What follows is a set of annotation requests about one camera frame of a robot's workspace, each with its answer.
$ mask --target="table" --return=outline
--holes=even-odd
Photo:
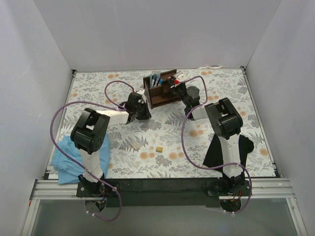
[[[143,87],[142,78],[161,71],[121,71],[121,72],[82,72],[77,73],[68,102],[91,101],[113,107],[104,95],[107,83],[123,80],[136,90]],[[266,145],[251,95],[241,69],[187,69],[178,70],[192,78],[201,75],[205,79],[208,102],[228,97],[242,116],[244,125],[241,134],[254,142],[254,151],[248,154],[246,168],[252,177],[274,177],[273,163]],[[189,84],[200,89],[201,101],[205,100],[205,91],[200,79]],[[122,83],[108,87],[108,95],[114,102],[126,101],[130,88]],[[62,122],[59,140],[70,135],[82,111],[86,107],[103,110],[96,106],[76,104],[68,107]],[[170,178],[170,177],[221,177],[217,171],[201,170],[191,165],[182,150],[181,128],[184,104],[175,102],[150,109],[150,120],[112,126],[107,129],[111,143],[111,160],[106,178]],[[184,140],[187,152],[196,164],[202,165],[214,132],[208,119],[189,121],[185,126]],[[134,150],[129,142],[140,146]],[[163,153],[156,152],[163,147]],[[58,173],[47,166],[49,179],[57,179]]]

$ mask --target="cable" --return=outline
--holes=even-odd
[[[237,195],[237,192],[235,193],[235,195],[234,195],[234,197],[233,197],[233,198],[229,199],[229,201],[233,201],[233,200],[234,200],[234,198],[236,197],[236,195]]]
[[[189,156],[188,156],[188,154],[187,154],[187,152],[186,152],[185,144],[184,144],[184,128],[185,128],[185,124],[186,124],[186,121],[188,120],[188,117],[191,115],[191,113],[192,113],[195,109],[197,109],[198,107],[201,107],[201,106],[202,106],[202,105],[200,104],[200,105],[194,107],[193,109],[191,109],[191,110],[188,112],[188,114],[186,115],[185,119],[184,119],[183,127],[182,127],[182,132],[181,132],[181,139],[182,139],[182,146],[183,146],[184,154],[185,154],[187,160],[188,160],[192,165],[194,165],[194,166],[197,167],[197,168],[203,169],[203,170],[215,170],[215,169],[222,168],[222,167],[224,167],[224,166],[229,166],[229,165],[236,165],[236,166],[237,166],[237,165],[238,165],[238,166],[240,166],[240,167],[246,172],[246,174],[247,174],[247,176],[248,176],[248,179],[249,179],[249,182],[250,182],[250,194],[249,194],[249,196],[248,196],[248,198],[247,198],[247,201],[245,202],[244,206],[243,206],[241,209],[239,209],[239,210],[236,211],[236,212],[230,212],[231,214],[239,213],[239,212],[243,211],[243,210],[246,208],[246,206],[247,206],[248,203],[250,202],[251,195],[252,195],[252,179],[251,179],[250,173],[248,173],[247,169],[246,169],[243,165],[238,164],[238,163],[236,163],[236,162],[226,163],[226,164],[219,165],[219,166],[215,166],[215,167],[202,167],[202,166],[198,166],[197,164],[193,163],[193,161],[189,158]]]
[[[204,88],[205,88],[205,93],[206,93],[206,101],[205,101],[203,104],[206,104],[206,103],[208,102],[208,93],[207,93],[207,87],[206,87],[205,80],[203,79],[202,76],[197,75],[197,76],[195,76],[195,77],[192,77],[191,79],[188,79],[188,80],[185,80],[185,81],[181,81],[181,82],[179,82],[179,83],[180,83],[180,84],[183,84],[183,83],[189,82],[189,81],[194,80],[194,79],[197,79],[197,78],[200,78],[200,79],[202,80],[202,82],[203,82],[203,86],[204,86]]]
[[[241,199],[242,191],[240,190],[240,196],[238,197],[237,201]]]
[[[125,85],[128,85],[128,86],[132,89],[133,92],[134,92],[134,87],[131,86],[130,84],[128,84],[127,82],[121,81],[121,80],[114,80],[114,81],[111,81],[111,82],[109,82],[109,83],[105,86],[104,94],[105,94],[106,98],[108,99],[108,101],[110,101],[111,103],[113,103],[114,105],[116,105],[117,107],[119,107],[120,109],[123,109],[123,110],[125,111],[125,110],[126,110],[125,107],[123,107],[123,106],[121,106],[121,105],[115,103],[115,102],[112,101],[112,100],[108,97],[108,95],[107,95],[107,92],[106,92],[107,87],[108,87],[110,84],[112,84],[112,83],[123,83],[123,84],[125,84]]]
[[[101,215],[95,214],[95,213],[93,213],[93,212],[91,212],[91,211],[87,211],[88,213],[90,213],[90,214],[93,215],[93,216],[96,216],[96,217],[98,217],[98,218],[100,218],[100,219],[102,219],[102,220],[104,220],[104,221],[111,222],[111,221],[114,221],[114,220],[117,219],[117,217],[120,215],[120,212],[121,212],[122,206],[123,206],[122,198],[121,198],[119,192],[117,191],[117,189],[116,189],[114,186],[110,185],[109,183],[106,183],[105,181],[102,181],[101,179],[97,178],[95,175],[93,175],[91,172],[89,172],[89,170],[87,170],[87,168],[86,168],[84,165],[82,165],[80,162],[78,162],[77,160],[75,160],[75,159],[73,159],[71,156],[69,156],[67,153],[65,153],[65,152],[59,147],[59,145],[56,143],[56,141],[55,141],[55,139],[54,139],[53,126],[54,126],[54,122],[55,122],[55,119],[56,119],[58,113],[59,113],[60,111],[62,111],[65,107],[70,106],[70,105],[72,105],[72,104],[76,104],[76,103],[91,104],[91,105],[100,106],[100,107],[103,107],[103,108],[106,108],[106,109],[110,109],[110,110],[114,110],[114,111],[116,111],[116,109],[115,109],[115,108],[112,108],[112,107],[103,106],[103,105],[100,105],[100,104],[97,104],[97,103],[93,103],[93,102],[86,102],[86,101],[69,102],[69,103],[67,103],[67,104],[64,104],[62,107],[60,107],[60,108],[56,111],[56,113],[54,114],[53,119],[51,120],[51,123],[50,123],[50,138],[51,138],[51,140],[53,141],[53,144],[55,145],[55,147],[56,147],[63,155],[65,155],[67,158],[69,158],[71,161],[75,162],[75,163],[78,164],[80,167],[82,167],[84,170],[86,170],[87,173],[89,173],[90,176],[92,176],[93,178],[95,178],[95,179],[97,179],[98,181],[102,182],[103,184],[107,185],[108,187],[110,187],[111,189],[113,189],[113,190],[116,192],[116,194],[117,194],[117,196],[118,196],[118,199],[119,199],[119,210],[118,210],[117,215],[116,215],[113,219],[106,219],[106,218],[104,218],[104,217],[101,216]]]

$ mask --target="blue cloth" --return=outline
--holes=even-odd
[[[71,141],[70,136],[64,136],[63,140],[58,142],[58,145],[65,153],[82,164],[79,149],[74,146],[74,142]],[[99,159],[101,169],[106,177],[110,160],[110,143],[107,134],[105,135],[103,145],[99,149]],[[78,183],[78,176],[83,174],[83,169],[69,160],[58,149],[56,149],[53,155],[51,165],[58,171],[58,184]]]

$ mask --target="glass panel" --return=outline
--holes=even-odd
[[[112,217],[117,208],[101,214]],[[33,236],[50,235],[297,235],[286,199],[252,199],[234,217],[204,206],[124,207],[107,223],[86,214],[83,200],[41,200]]]

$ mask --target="wooden box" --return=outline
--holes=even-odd
[[[150,104],[151,109],[154,107],[162,106],[168,103],[180,101],[177,95],[172,95],[170,93],[170,87],[167,83],[167,78],[175,75],[177,70],[170,70],[162,72],[160,78],[163,79],[162,85],[150,88],[150,77],[143,78],[143,86],[146,90],[145,94]]]

